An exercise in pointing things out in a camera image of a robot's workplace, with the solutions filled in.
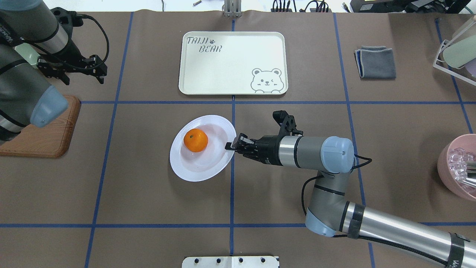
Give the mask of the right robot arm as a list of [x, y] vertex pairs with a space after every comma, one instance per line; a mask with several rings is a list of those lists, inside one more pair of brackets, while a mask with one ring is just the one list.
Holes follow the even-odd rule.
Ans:
[[[322, 199], [315, 202], [319, 207], [315, 216], [341, 233], [348, 230], [355, 204], [365, 206], [361, 236], [379, 235], [380, 239], [388, 238], [447, 261], [452, 233], [475, 239], [475, 202], [452, 193], [437, 169], [441, 151], [453, 138], [424, 134], [412, 144], [386, 136], [376, 138], [369, 148], [359, 145], [356, 154], [372, 158], [372, 162], [348, 176], [322, 178], [321, 187], [316, 189]], [[262, 162], [268, 156], [263, 146], [245, 142], [235, 148], [231, 194], [235, 254], [246, 251], [240, 247], [244, 228], [257, 234], [263, 228], [275, 227], [282, 241], [293, 246], [287, 252], [272, 252], [282, 262], [289, 259], [303, 264], [297, 260], [302, 256], [311, 264], [335, 267], [344, 261], [376, 268], [442, 266], [401, 248], [362, 239], [331, 240], [309, 231], [300, 198], [302, 185], [317, 176], [322, 165], [314, 161], [314, 169], [304, 167], [294, 159], [294, 151], [294, 147], [286, 148], [285, 162], [275, 166]], [[436, 241], [423, 238], [430, 231], [442, 234], [442, 253], [430, 252], [430, 248], [436, 248]]]

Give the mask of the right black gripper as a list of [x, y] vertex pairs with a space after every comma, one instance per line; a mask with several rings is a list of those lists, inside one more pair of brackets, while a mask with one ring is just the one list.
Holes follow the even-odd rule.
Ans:
[[247, 135], [238, 135], [233, 142], [225, 144], [225, 149], [267, 165], [280, 166], [279, 144], [277, 135], [265, 135], [257, 140], [248, 139]]

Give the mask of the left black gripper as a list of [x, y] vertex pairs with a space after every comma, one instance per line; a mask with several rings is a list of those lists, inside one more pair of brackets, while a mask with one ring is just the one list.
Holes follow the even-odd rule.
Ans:
[[69, 58], [68, 61], [65, 61], [43, 48], [39, 50], [42, 53], [38, 57], [37, 68], [46, 78], [56, 78], [65, 85], [69, 85], [70, 78], [66, 73], [82, 73], [93, 76], [100, 84], [104, 84], [104, 77], [107, 76], [105, 61], [108, 59], [108, 52], [104, 59], [94, 54], [89, 58], [80, 56], [77, 59]]

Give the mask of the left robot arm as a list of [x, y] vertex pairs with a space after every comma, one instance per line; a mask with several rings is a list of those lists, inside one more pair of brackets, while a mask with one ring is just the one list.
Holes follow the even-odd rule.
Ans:
[[0, 57], [0, 139], [11, 141], [32, 124], [44, 127], [68, 108], [68, 101], [49, 83], [69, 85], [68, 73], [82, 73], [104, 83], [106, 55], [85, 57], [73, 41], [74, 27], [92, 16], [50, 9], [42, 0], [2, 0]]

